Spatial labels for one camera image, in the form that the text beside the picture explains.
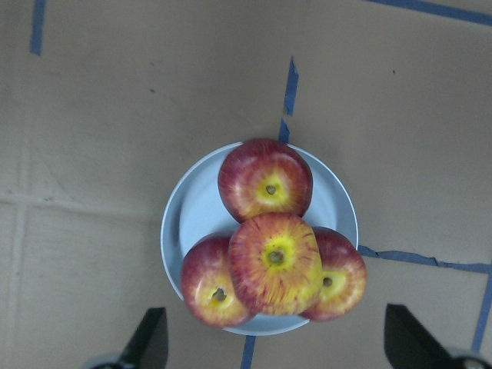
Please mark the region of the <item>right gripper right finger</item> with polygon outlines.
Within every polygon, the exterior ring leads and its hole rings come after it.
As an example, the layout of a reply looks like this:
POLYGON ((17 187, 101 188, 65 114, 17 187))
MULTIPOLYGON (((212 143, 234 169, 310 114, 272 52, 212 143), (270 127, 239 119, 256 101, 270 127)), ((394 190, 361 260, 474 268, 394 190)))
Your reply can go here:
POLYGON ((395 369, 491 367, 471 351, 446 349, 403 304, 386 306, 384 353, 395 369))

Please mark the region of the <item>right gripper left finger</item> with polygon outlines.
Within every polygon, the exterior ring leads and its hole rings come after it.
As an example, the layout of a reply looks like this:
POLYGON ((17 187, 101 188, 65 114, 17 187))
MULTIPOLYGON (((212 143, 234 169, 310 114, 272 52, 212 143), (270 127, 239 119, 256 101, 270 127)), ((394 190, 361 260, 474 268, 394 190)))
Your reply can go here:
POLYGON ((166 368, 168 321, 164 307, 147 309, 120 354, 93 358, 84 368, 166 368))

